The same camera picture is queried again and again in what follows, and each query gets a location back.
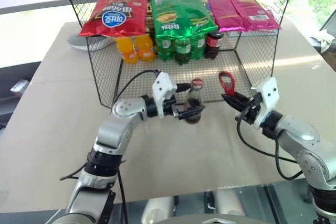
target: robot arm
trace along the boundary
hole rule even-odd
[[[187,111],[179,111],[175,107],[173,94],[189,88],[188,83],[176,84],[167,73],[160,72],[152,86],[153,98],[144,95],[120,99],[113,105],[111,114],[98,130],[86,165],[80,171],[66,215],[54,224],[103,224],[109,221],[115,198],[111,188],[133,130],[140,122],[154,116],[173,115],[183,119],[200,113],[204,106]]]
[[[279,99],[274,77],[255,89],[257,94],[250,99],[239,93],[222,96],[230,106],[246,113],[247,123],[262,128],[263,135],[295,158],[311,187],[319,217],[316,224],[336,223],[336,145],[320,139],[312,125],[274,110]]]

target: orange juice bottle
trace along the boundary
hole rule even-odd
[[[127,63],[135,64],[139,55],[134,50],[133,42],[130,37],[113,38],[117,42],[117,48],[121,54],[121,58]]]
[[[149,34],[135,37],[135,47],[137,48],[140,60],[152,61],[155,58],[153,41]]]

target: green chip bag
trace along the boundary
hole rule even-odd
[[[185,39],[217,29],[201,0],[152,0],[156,38]]]

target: chip bag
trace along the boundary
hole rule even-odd
[[[231,0],[208,0],[219,31],[244,31],[241,16]]]
[[[156,38],[185,39],[217,29],[201,0],[152,0]]]
[[[264,10],[255,0],[231,0],[242,17],[247,31],[280,29],[273,16]]]
[[[79,36],[129,37],[145,33],[147,0],[98,0]]]

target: pink chip bag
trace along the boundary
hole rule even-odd
[[[273,16],[255,0],[231,0],[240,14],[246,31],[280,29]]]
[[[243,20],[231,0],[208,0],[219,31],[244,31]]]

